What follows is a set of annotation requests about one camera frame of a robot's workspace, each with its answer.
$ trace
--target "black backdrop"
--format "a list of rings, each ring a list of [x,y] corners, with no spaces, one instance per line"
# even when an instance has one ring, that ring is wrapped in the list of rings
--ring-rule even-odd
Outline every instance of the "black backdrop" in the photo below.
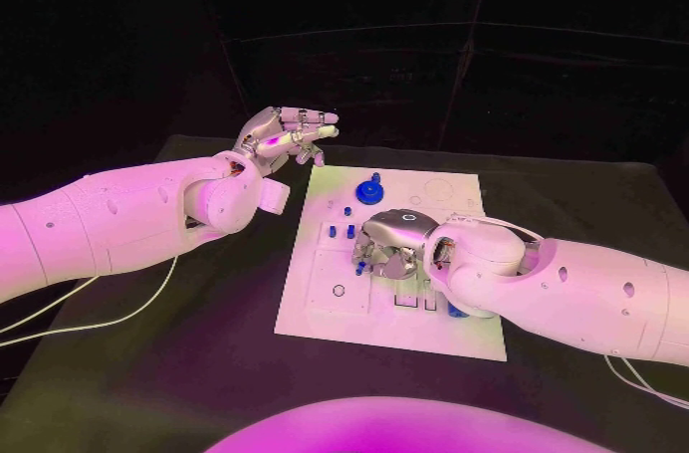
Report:
[[[0,202],[294,105],[340,144],[654,163],[686,206],[686,1],[0,0]]]

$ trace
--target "white surface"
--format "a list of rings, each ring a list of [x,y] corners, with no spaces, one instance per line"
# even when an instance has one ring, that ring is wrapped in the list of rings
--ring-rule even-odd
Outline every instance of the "white surface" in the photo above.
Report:
[[[385,197],[366,206],[356,200],[354,189],[373,172],[380,173]],[[351,207],[349,217],[346,206]],[[313,168],[275,333],[504,361],[500,318],[449,317],[445,296],[431,291],[422,271],[406,281],[356,276],[347,226],[353,224],[359,232],[370,216],[393,208],[415,209],[439,223],[452,212],[483,216],[478,177],[343,166]],[[336,227],[334,238],[330,226]],[[336,286],[344,288],[341,296],[334,295]]]

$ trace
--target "white panel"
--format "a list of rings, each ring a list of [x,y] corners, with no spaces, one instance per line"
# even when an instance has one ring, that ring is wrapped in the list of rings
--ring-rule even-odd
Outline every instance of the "white panel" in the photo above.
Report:
[[[373,172],[385,197],[367,206],[354,189]],[[357,233],[373,214],[395,208],[413,209],[439,223],[452,212],[483,216],[478,177],[344,166],[311,169],[275,333],[504,361],[500,318],[449,317],[445,296],[428,288],[422,271],[406,281],[356,276],[347,227]]]

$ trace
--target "small blue object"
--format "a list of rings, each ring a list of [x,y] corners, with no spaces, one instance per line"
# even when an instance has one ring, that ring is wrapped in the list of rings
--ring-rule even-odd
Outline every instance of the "small blue object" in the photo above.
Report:
[[[375,172],[370,181],[363,181],[359,186],[356,186],[356,198],[363,204],[372,205],[380,202],[383,195],[385,191],[383,186],[380,185],[380,174]]]
[[[458,319],[470,316],[449,302],[448,302],[448,315],[449,317],[455,317]]]

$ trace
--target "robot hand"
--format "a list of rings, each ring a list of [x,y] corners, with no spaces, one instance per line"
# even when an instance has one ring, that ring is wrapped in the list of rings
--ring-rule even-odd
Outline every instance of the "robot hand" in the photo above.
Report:
[[[233,150],[86,175],[0,206],[0,302],[56,282],[157,264],[239,231],[256,208],[281,214],[289,189],[264,176],[287,160],[323,164],[311,141],[337,135],[331,113],[266,108]]]
[[[689,365],[687,271],[599,246],[542,239],[497,219],[452,215],[438,225],[403,209],[364,222],[354,263],[369,263],[375,249],[389,261],[364,270],[405,279],[422,260],[434,290],[471,316],[501,315],[526,331],[597,353]]]

